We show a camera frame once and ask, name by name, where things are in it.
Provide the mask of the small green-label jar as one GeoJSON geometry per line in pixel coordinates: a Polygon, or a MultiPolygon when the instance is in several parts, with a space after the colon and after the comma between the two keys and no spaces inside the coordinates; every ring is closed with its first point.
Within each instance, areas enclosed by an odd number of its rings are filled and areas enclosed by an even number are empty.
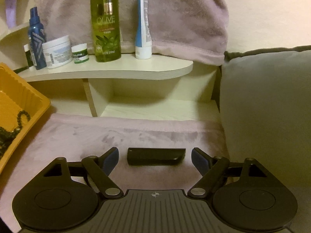
{"type": "Polygon", "coordinates": [[[89,60],[87,43],[78,44],[71,47],[73,60],[75,64],[84,63],[89,60]]]}

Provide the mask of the grey cushion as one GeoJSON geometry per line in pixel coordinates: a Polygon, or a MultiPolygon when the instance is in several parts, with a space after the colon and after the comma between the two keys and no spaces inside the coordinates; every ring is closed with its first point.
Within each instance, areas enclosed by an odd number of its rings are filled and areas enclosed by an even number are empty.
{"type": "Polygon", "coordinates": [[[295,232],[310,232],[310,48],[229,54],[220,114],[231,159],[256,158],[295,195],[295,232]]]}

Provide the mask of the hanging lilac towel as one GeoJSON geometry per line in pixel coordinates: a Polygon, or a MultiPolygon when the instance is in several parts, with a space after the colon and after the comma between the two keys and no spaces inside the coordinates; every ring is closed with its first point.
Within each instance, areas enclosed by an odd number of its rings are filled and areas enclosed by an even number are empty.
{"type": "MultiPolygon", "coordinates": [[[[35,0],[48,40],[69,35],[94,52],[90,0],[35,0]]],[[[221,65],[228,43],[225,0],[148,0],[155,54],[221,65]]]]}

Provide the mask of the white cream jar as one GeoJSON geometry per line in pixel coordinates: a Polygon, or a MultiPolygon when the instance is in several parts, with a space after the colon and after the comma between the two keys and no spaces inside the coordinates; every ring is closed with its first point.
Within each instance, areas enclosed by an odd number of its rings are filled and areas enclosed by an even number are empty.
{"type": "Polygon", "coordinates": [[[43,53],[48,69],[57,68],[73,61],[69,35],[44,43],[43,53]]]}

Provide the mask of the green olive oil bottle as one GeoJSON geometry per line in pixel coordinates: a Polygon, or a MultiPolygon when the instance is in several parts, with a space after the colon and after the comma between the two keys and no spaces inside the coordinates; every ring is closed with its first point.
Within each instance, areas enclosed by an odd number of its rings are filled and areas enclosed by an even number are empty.
{"type": "Polygon", "coordinates": [[[90,0],[92,39],[97,62],[121,58],[119,0],[90,0]]]}

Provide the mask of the purple tube on shelf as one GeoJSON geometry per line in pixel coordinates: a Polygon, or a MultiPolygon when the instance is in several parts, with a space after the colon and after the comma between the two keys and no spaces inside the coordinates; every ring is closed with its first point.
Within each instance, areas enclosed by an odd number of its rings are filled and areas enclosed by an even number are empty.
{"type": "Polygon", "coordinates": [[[8,28],[14,28],[16,23],[17,0],[5,0],[5,13],[8,28]]]}

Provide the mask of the blue white tube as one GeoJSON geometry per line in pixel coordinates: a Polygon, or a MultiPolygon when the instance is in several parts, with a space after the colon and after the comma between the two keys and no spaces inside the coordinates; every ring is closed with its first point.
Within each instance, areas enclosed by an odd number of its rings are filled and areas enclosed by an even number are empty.
{"type": "Polygon", "coordinates": [[[135,57],[149,59],[152,56],[152,38],[148,21],[148,0],[138,0],[138,28],[135,37],[135,57]]]}

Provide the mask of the black tube lying flat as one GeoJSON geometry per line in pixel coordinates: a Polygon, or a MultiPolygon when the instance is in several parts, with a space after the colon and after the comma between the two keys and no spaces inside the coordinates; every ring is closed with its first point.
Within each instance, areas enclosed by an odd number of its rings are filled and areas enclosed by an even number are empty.
{"type": "Polygon", "coordinates": [[[21,73],[22,71],[28,70],[28,69],[29,69],[28,66],[24,66],[24,67],[21,67],[21,68],[18,68],[18,69],[13,70],[13,72],[16,73],[16,74],[18,74],[18,73],[21,73]]]}

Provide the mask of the blue spray bottle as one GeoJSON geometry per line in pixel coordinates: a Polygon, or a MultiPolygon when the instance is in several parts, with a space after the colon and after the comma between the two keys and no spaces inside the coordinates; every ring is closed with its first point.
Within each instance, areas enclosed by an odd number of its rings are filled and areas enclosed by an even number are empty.
{"type": "Polygon", "coordinates": [[[46,42],[44,26],[38,15],[38,8],[30,9],[30,19],[28,28],[28,40],[30,44],[33,64],[36,70],[41,70],[46,67],[44,57],[43,44],[46,42]]]}

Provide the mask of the cream wooden shelf unit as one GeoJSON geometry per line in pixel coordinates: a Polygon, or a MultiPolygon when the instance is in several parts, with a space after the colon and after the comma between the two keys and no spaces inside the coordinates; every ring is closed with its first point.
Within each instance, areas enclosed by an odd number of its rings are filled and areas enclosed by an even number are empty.
{"type": "MultiPolygon", "coordinates": [[[[17,0],[16,23],[8,28],[1,0],[1,62],[15,70],[27,66],[29,10],[34,0],[17,0]]],[[[216,66],[155,55],[138,60],[124,54],[117,61],[85,63],[19,73],[50,98],[55,112],[93,117],[152,120],[220,120],[214,90],[216,66]]]]}

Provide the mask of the black white lip balm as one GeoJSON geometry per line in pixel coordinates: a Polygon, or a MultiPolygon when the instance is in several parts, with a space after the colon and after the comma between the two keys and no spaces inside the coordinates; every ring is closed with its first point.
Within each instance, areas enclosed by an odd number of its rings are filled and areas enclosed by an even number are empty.
{"type": "Polygon", "coordinates": [[[31,54],[31,50],[30,50],[30,45],[29,44],[25,44],[23,46],[24,48],[24,52],[25,52],[25,56],[26,56],[26,60],[27,60],[27,64],[29,68],[34,68],[34,63],[32,61],[32,54],[31,54]]]}

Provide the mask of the orange plastic tray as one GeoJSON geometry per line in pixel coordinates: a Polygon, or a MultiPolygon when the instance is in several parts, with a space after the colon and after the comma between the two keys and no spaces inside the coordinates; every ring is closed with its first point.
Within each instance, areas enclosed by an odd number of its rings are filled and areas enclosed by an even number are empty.
{"type": "Polygon", "coordinates": [[[46,96],[19,77],[6,64],[1,63],[1,127],[11,132],[18,127],[17,115],[20,111],[24,110],[30,115],[30,120],[25,116],[22,117],[23,128],[1,158],[1,170],[50,104],[46,96]]]}

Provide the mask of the lilac towel on table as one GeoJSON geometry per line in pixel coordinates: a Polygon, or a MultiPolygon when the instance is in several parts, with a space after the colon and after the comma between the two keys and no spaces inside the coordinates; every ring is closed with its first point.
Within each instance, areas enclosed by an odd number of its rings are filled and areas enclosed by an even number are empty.
{"type": "Polygon", "coordinates": [[[13,232],[20,227],[12,211],[14,196],[56,157],[78,162],[119,150],[110,178],[122,189],[188,190],[200,174],[191,162],[198,147],[210,156],[228,157],[224,129],[215,122],[158,121],[52,114],[42,117],[25,136],[1,173],[1,219],[13,232]],[[130,166],[129,148],[184,148],[177,166],[130,166]]]}

